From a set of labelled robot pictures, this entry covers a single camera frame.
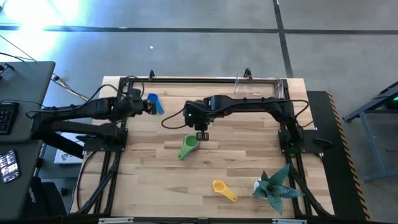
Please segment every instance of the green leaf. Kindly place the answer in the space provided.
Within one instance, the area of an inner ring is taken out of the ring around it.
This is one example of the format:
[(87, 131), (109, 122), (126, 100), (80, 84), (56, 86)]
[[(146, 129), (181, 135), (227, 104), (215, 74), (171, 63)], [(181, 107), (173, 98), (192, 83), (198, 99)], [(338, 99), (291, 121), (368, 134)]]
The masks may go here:
[(264, 170), (262, 171), (261, 180), (269, 180), (268, 175)]
[(269, 186), (271, 185), (271, 183), (268, 182), (268, 181), (265, 181), (265, 180), (264, 180), (264, 181), (258, 180), (257, 182), (259, 183), (259, 187), (260, 187), (262, 190), (264, 190), (267, 194), (269, 194), (268, 188), (269, 188)]
[(284, 166), (276, 174), (274, 174), (269, 179), (269, 182), (271, 183), (271, 185), (281, 186), (284, 183), (285, 178), (289, 174), (289, 167), (290, 167), (290, 164), (286, 164), (286, 166)]
[(266, 198), (267, 194), (265, 190), (262, 190), (260, 187), (257, 187), (253, 193), (253, 196)]
[(268, 195), (268, 201), (272, 208), (282, 214), (282, 199), (273, 195)]
[(296, 198), (305, 195), (305, 193), (299, 192), (291, 187), (276, 185), (269, 187), (269, 193), (273, 196), (278, 196), (282, 198)]

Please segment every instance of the white pot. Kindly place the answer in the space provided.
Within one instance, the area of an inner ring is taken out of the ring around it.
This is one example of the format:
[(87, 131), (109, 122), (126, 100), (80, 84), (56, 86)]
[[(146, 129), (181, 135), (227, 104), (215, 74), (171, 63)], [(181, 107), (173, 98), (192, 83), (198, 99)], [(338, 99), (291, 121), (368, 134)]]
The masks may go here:
[(259, 184), (258, 181), (261, 181), (261, 179), (258, 179), (258, 180), (255, 181), (254, 186), (253, 186), (253, 192), (256, 190), (256, 188), (257, 188), (258, 186), (260, 186), (260, 184)]
[(253, 192), (256, 190), (256, 188), (257, 188), (258, 186), (260, 186), (259, 181), (261, 181), (261, 179), (258, 179), (258, 180), (255, 181), (255, 183), (254, 183), (254, 188), (253, 188)]

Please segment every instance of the computer keyboard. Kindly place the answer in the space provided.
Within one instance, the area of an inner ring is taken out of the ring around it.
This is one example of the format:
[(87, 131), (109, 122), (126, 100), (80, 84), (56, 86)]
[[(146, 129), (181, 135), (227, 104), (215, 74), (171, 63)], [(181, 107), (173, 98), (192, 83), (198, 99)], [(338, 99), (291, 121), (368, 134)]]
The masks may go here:
[(0, 103), (0, 135), (9, 135), (18, 114), (19, 103)]

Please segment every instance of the gray floor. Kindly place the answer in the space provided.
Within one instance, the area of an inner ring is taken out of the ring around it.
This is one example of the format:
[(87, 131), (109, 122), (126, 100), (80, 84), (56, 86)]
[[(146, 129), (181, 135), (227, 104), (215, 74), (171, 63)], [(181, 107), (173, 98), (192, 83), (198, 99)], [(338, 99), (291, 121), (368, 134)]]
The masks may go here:
[[(45, 25), (276, 29), (272, 0), (9, 1), (0, 31), (37, 60), (91, 95), (105, 75), (232, 77), (250, 67), (256, 77), (286, 77), (278, 34), (41, 32)], [(394, 0), (279, 0), (286, 29), (398, 29)], [(343, 116), (397, 81), (398, 35), (287, 34), (294, 77), (308, 90), (329, 90)], [(0, 39), (1, 51), (23, 56)], [(50, 85), (45, 105), (81, 103)], [(374, 164), (359, 121), (344, 124), (359, 175)], [(396, 161), (398, 153), (386, 159)], [(397, 222), (398, 178), (362, 183), (372, 220)]]

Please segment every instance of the wooden tabletop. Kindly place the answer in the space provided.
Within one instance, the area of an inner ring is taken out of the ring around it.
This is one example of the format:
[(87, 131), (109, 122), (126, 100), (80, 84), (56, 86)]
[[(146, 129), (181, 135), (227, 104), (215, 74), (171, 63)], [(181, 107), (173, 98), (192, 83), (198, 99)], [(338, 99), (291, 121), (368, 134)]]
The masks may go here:
[[(103, 84), (118, 86), (120, 77), (104, 77)], [(291, 99), (308, 100), (301, 78), (290, 78)], [(273, 85), (240, 84), (238, 94), (254, 97), (274, 96)], [(263, 170), (269, 176), (282, 168), (285, 157), (280, 153), (277, 132), (279, 123), (268, 113), (234, 113), (216, 119), (209, 126), (210, 140), (201, 142), (200, 149), (191, 152), (184, 161), (177, 158), (183, 138), (193, 134), (193, 128), (165, 129), (160, 122), (183, 108), (187, 100), (199, 100), (211, 95), (234, 96), (231, 83), (145, 83), (144, 98), (158, 94), (165, 113), (143, 114), (129, 118), (126, 151), (122, 154), (114, 193), (112, 216), (131, 217), (213, 217), (213, 218), (274, 218), (294, 217), (292, 200), (283, 199), (283, 215), (279, 215), (267, 200), (252, 196), (253, 185)], [(115, 96), (111, 88), (103, 88), (100, 97)], [(305, 103), (294, 103), (300, 111)], [(299, 117), (301, 125), (312, 121), (310, 108)], [(166, 122), (168, 126), (184, 124), (180, 114)], [(98, 185), (104, 153), (89, 161), (80, 185), (81, 204), (87, 201)], [(319, 157), (303, 155), (308, 188), (330, 213), (333, 213), (323, 164)], [(238, 196), (233, 203), (215, 193), (213, 180), (223, 180)], [(104, 208), (108, 188), (103, 197)], [(299, 200), (302, 211), (302, 198)], [(76, 211), (74, 200), (71, 212)]]

